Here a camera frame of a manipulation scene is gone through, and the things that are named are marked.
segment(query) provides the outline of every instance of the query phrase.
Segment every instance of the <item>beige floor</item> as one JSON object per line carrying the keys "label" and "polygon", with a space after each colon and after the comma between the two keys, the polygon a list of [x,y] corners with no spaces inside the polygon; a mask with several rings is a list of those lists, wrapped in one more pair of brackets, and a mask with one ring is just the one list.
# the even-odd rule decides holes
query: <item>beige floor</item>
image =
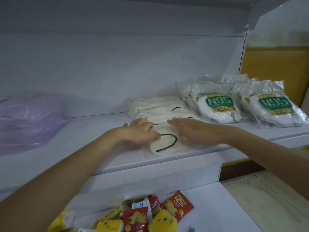
{"label": "beige floor", "polygon": [[270,172],[222,184],[264,232],[309,231],[309,202]]}

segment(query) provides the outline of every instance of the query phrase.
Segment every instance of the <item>red snack bag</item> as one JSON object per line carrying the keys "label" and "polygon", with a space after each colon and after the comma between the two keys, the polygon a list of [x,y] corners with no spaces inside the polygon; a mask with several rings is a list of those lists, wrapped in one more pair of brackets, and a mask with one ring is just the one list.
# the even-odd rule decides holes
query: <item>red snack bag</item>
{"label": "red snack bag", "polygon": [[125,232],[148,232],[148,207],[123,211]]}
{"label": "red snack bag", "polygon": [[161,207],[173,215],[177,219],[177,223],[194,208],[192,203],[189,202],[180,190],[165,200],[161,204]]}
{"label": "red snack bag", "polygon": [[159,199],[157,196],[152,196],[148,198],[148,200],[151,207],[152,218],[155,218],[155,216],[162,210]]}

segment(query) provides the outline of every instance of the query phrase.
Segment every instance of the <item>purple plastic bag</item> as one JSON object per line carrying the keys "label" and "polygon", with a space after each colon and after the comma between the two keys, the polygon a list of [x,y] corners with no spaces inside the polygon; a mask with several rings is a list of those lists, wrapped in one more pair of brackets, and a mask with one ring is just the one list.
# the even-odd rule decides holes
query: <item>purple plastic bag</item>
{"label": "purple plastic bag", "polygon": [[0,155],[41,146],[66,123],[59,95],[44,92],[11,95],[0,101]]}

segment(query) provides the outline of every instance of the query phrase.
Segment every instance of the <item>hand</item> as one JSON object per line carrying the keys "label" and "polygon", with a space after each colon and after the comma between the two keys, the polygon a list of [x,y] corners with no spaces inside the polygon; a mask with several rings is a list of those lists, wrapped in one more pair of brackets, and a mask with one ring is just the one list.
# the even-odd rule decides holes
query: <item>hand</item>
{"label": "hand", "polygon": [[189,140],[218,145],[226,143],[231,135],[237,131],[237,127],[229,125],[210,124],[194,119],[173,118],[168,123],[179,130],[179,135]]}
{"label": "hand", "polygon": [[147,120],[147,118],[133,120],[129,126],[125,123],[123,127],[117,129],[125,141],[135,144],[151,143],[160,139],[161,134],[151,131],[153,123]]}

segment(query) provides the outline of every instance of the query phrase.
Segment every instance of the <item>green label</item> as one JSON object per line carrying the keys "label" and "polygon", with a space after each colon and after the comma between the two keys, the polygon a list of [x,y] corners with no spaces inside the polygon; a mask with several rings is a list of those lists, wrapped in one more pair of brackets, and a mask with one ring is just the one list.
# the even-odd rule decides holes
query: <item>green label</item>
{"label": "green label", "polygon": [[286,97],[260,98],[259,103],[268,110],[291,108],[292,104]]}
{"label": "green label", "polygon": [[211,108],[222,107],[222,106],[234,106],[233,99],[228,96],[216,96],[206,98],[206,104]]}

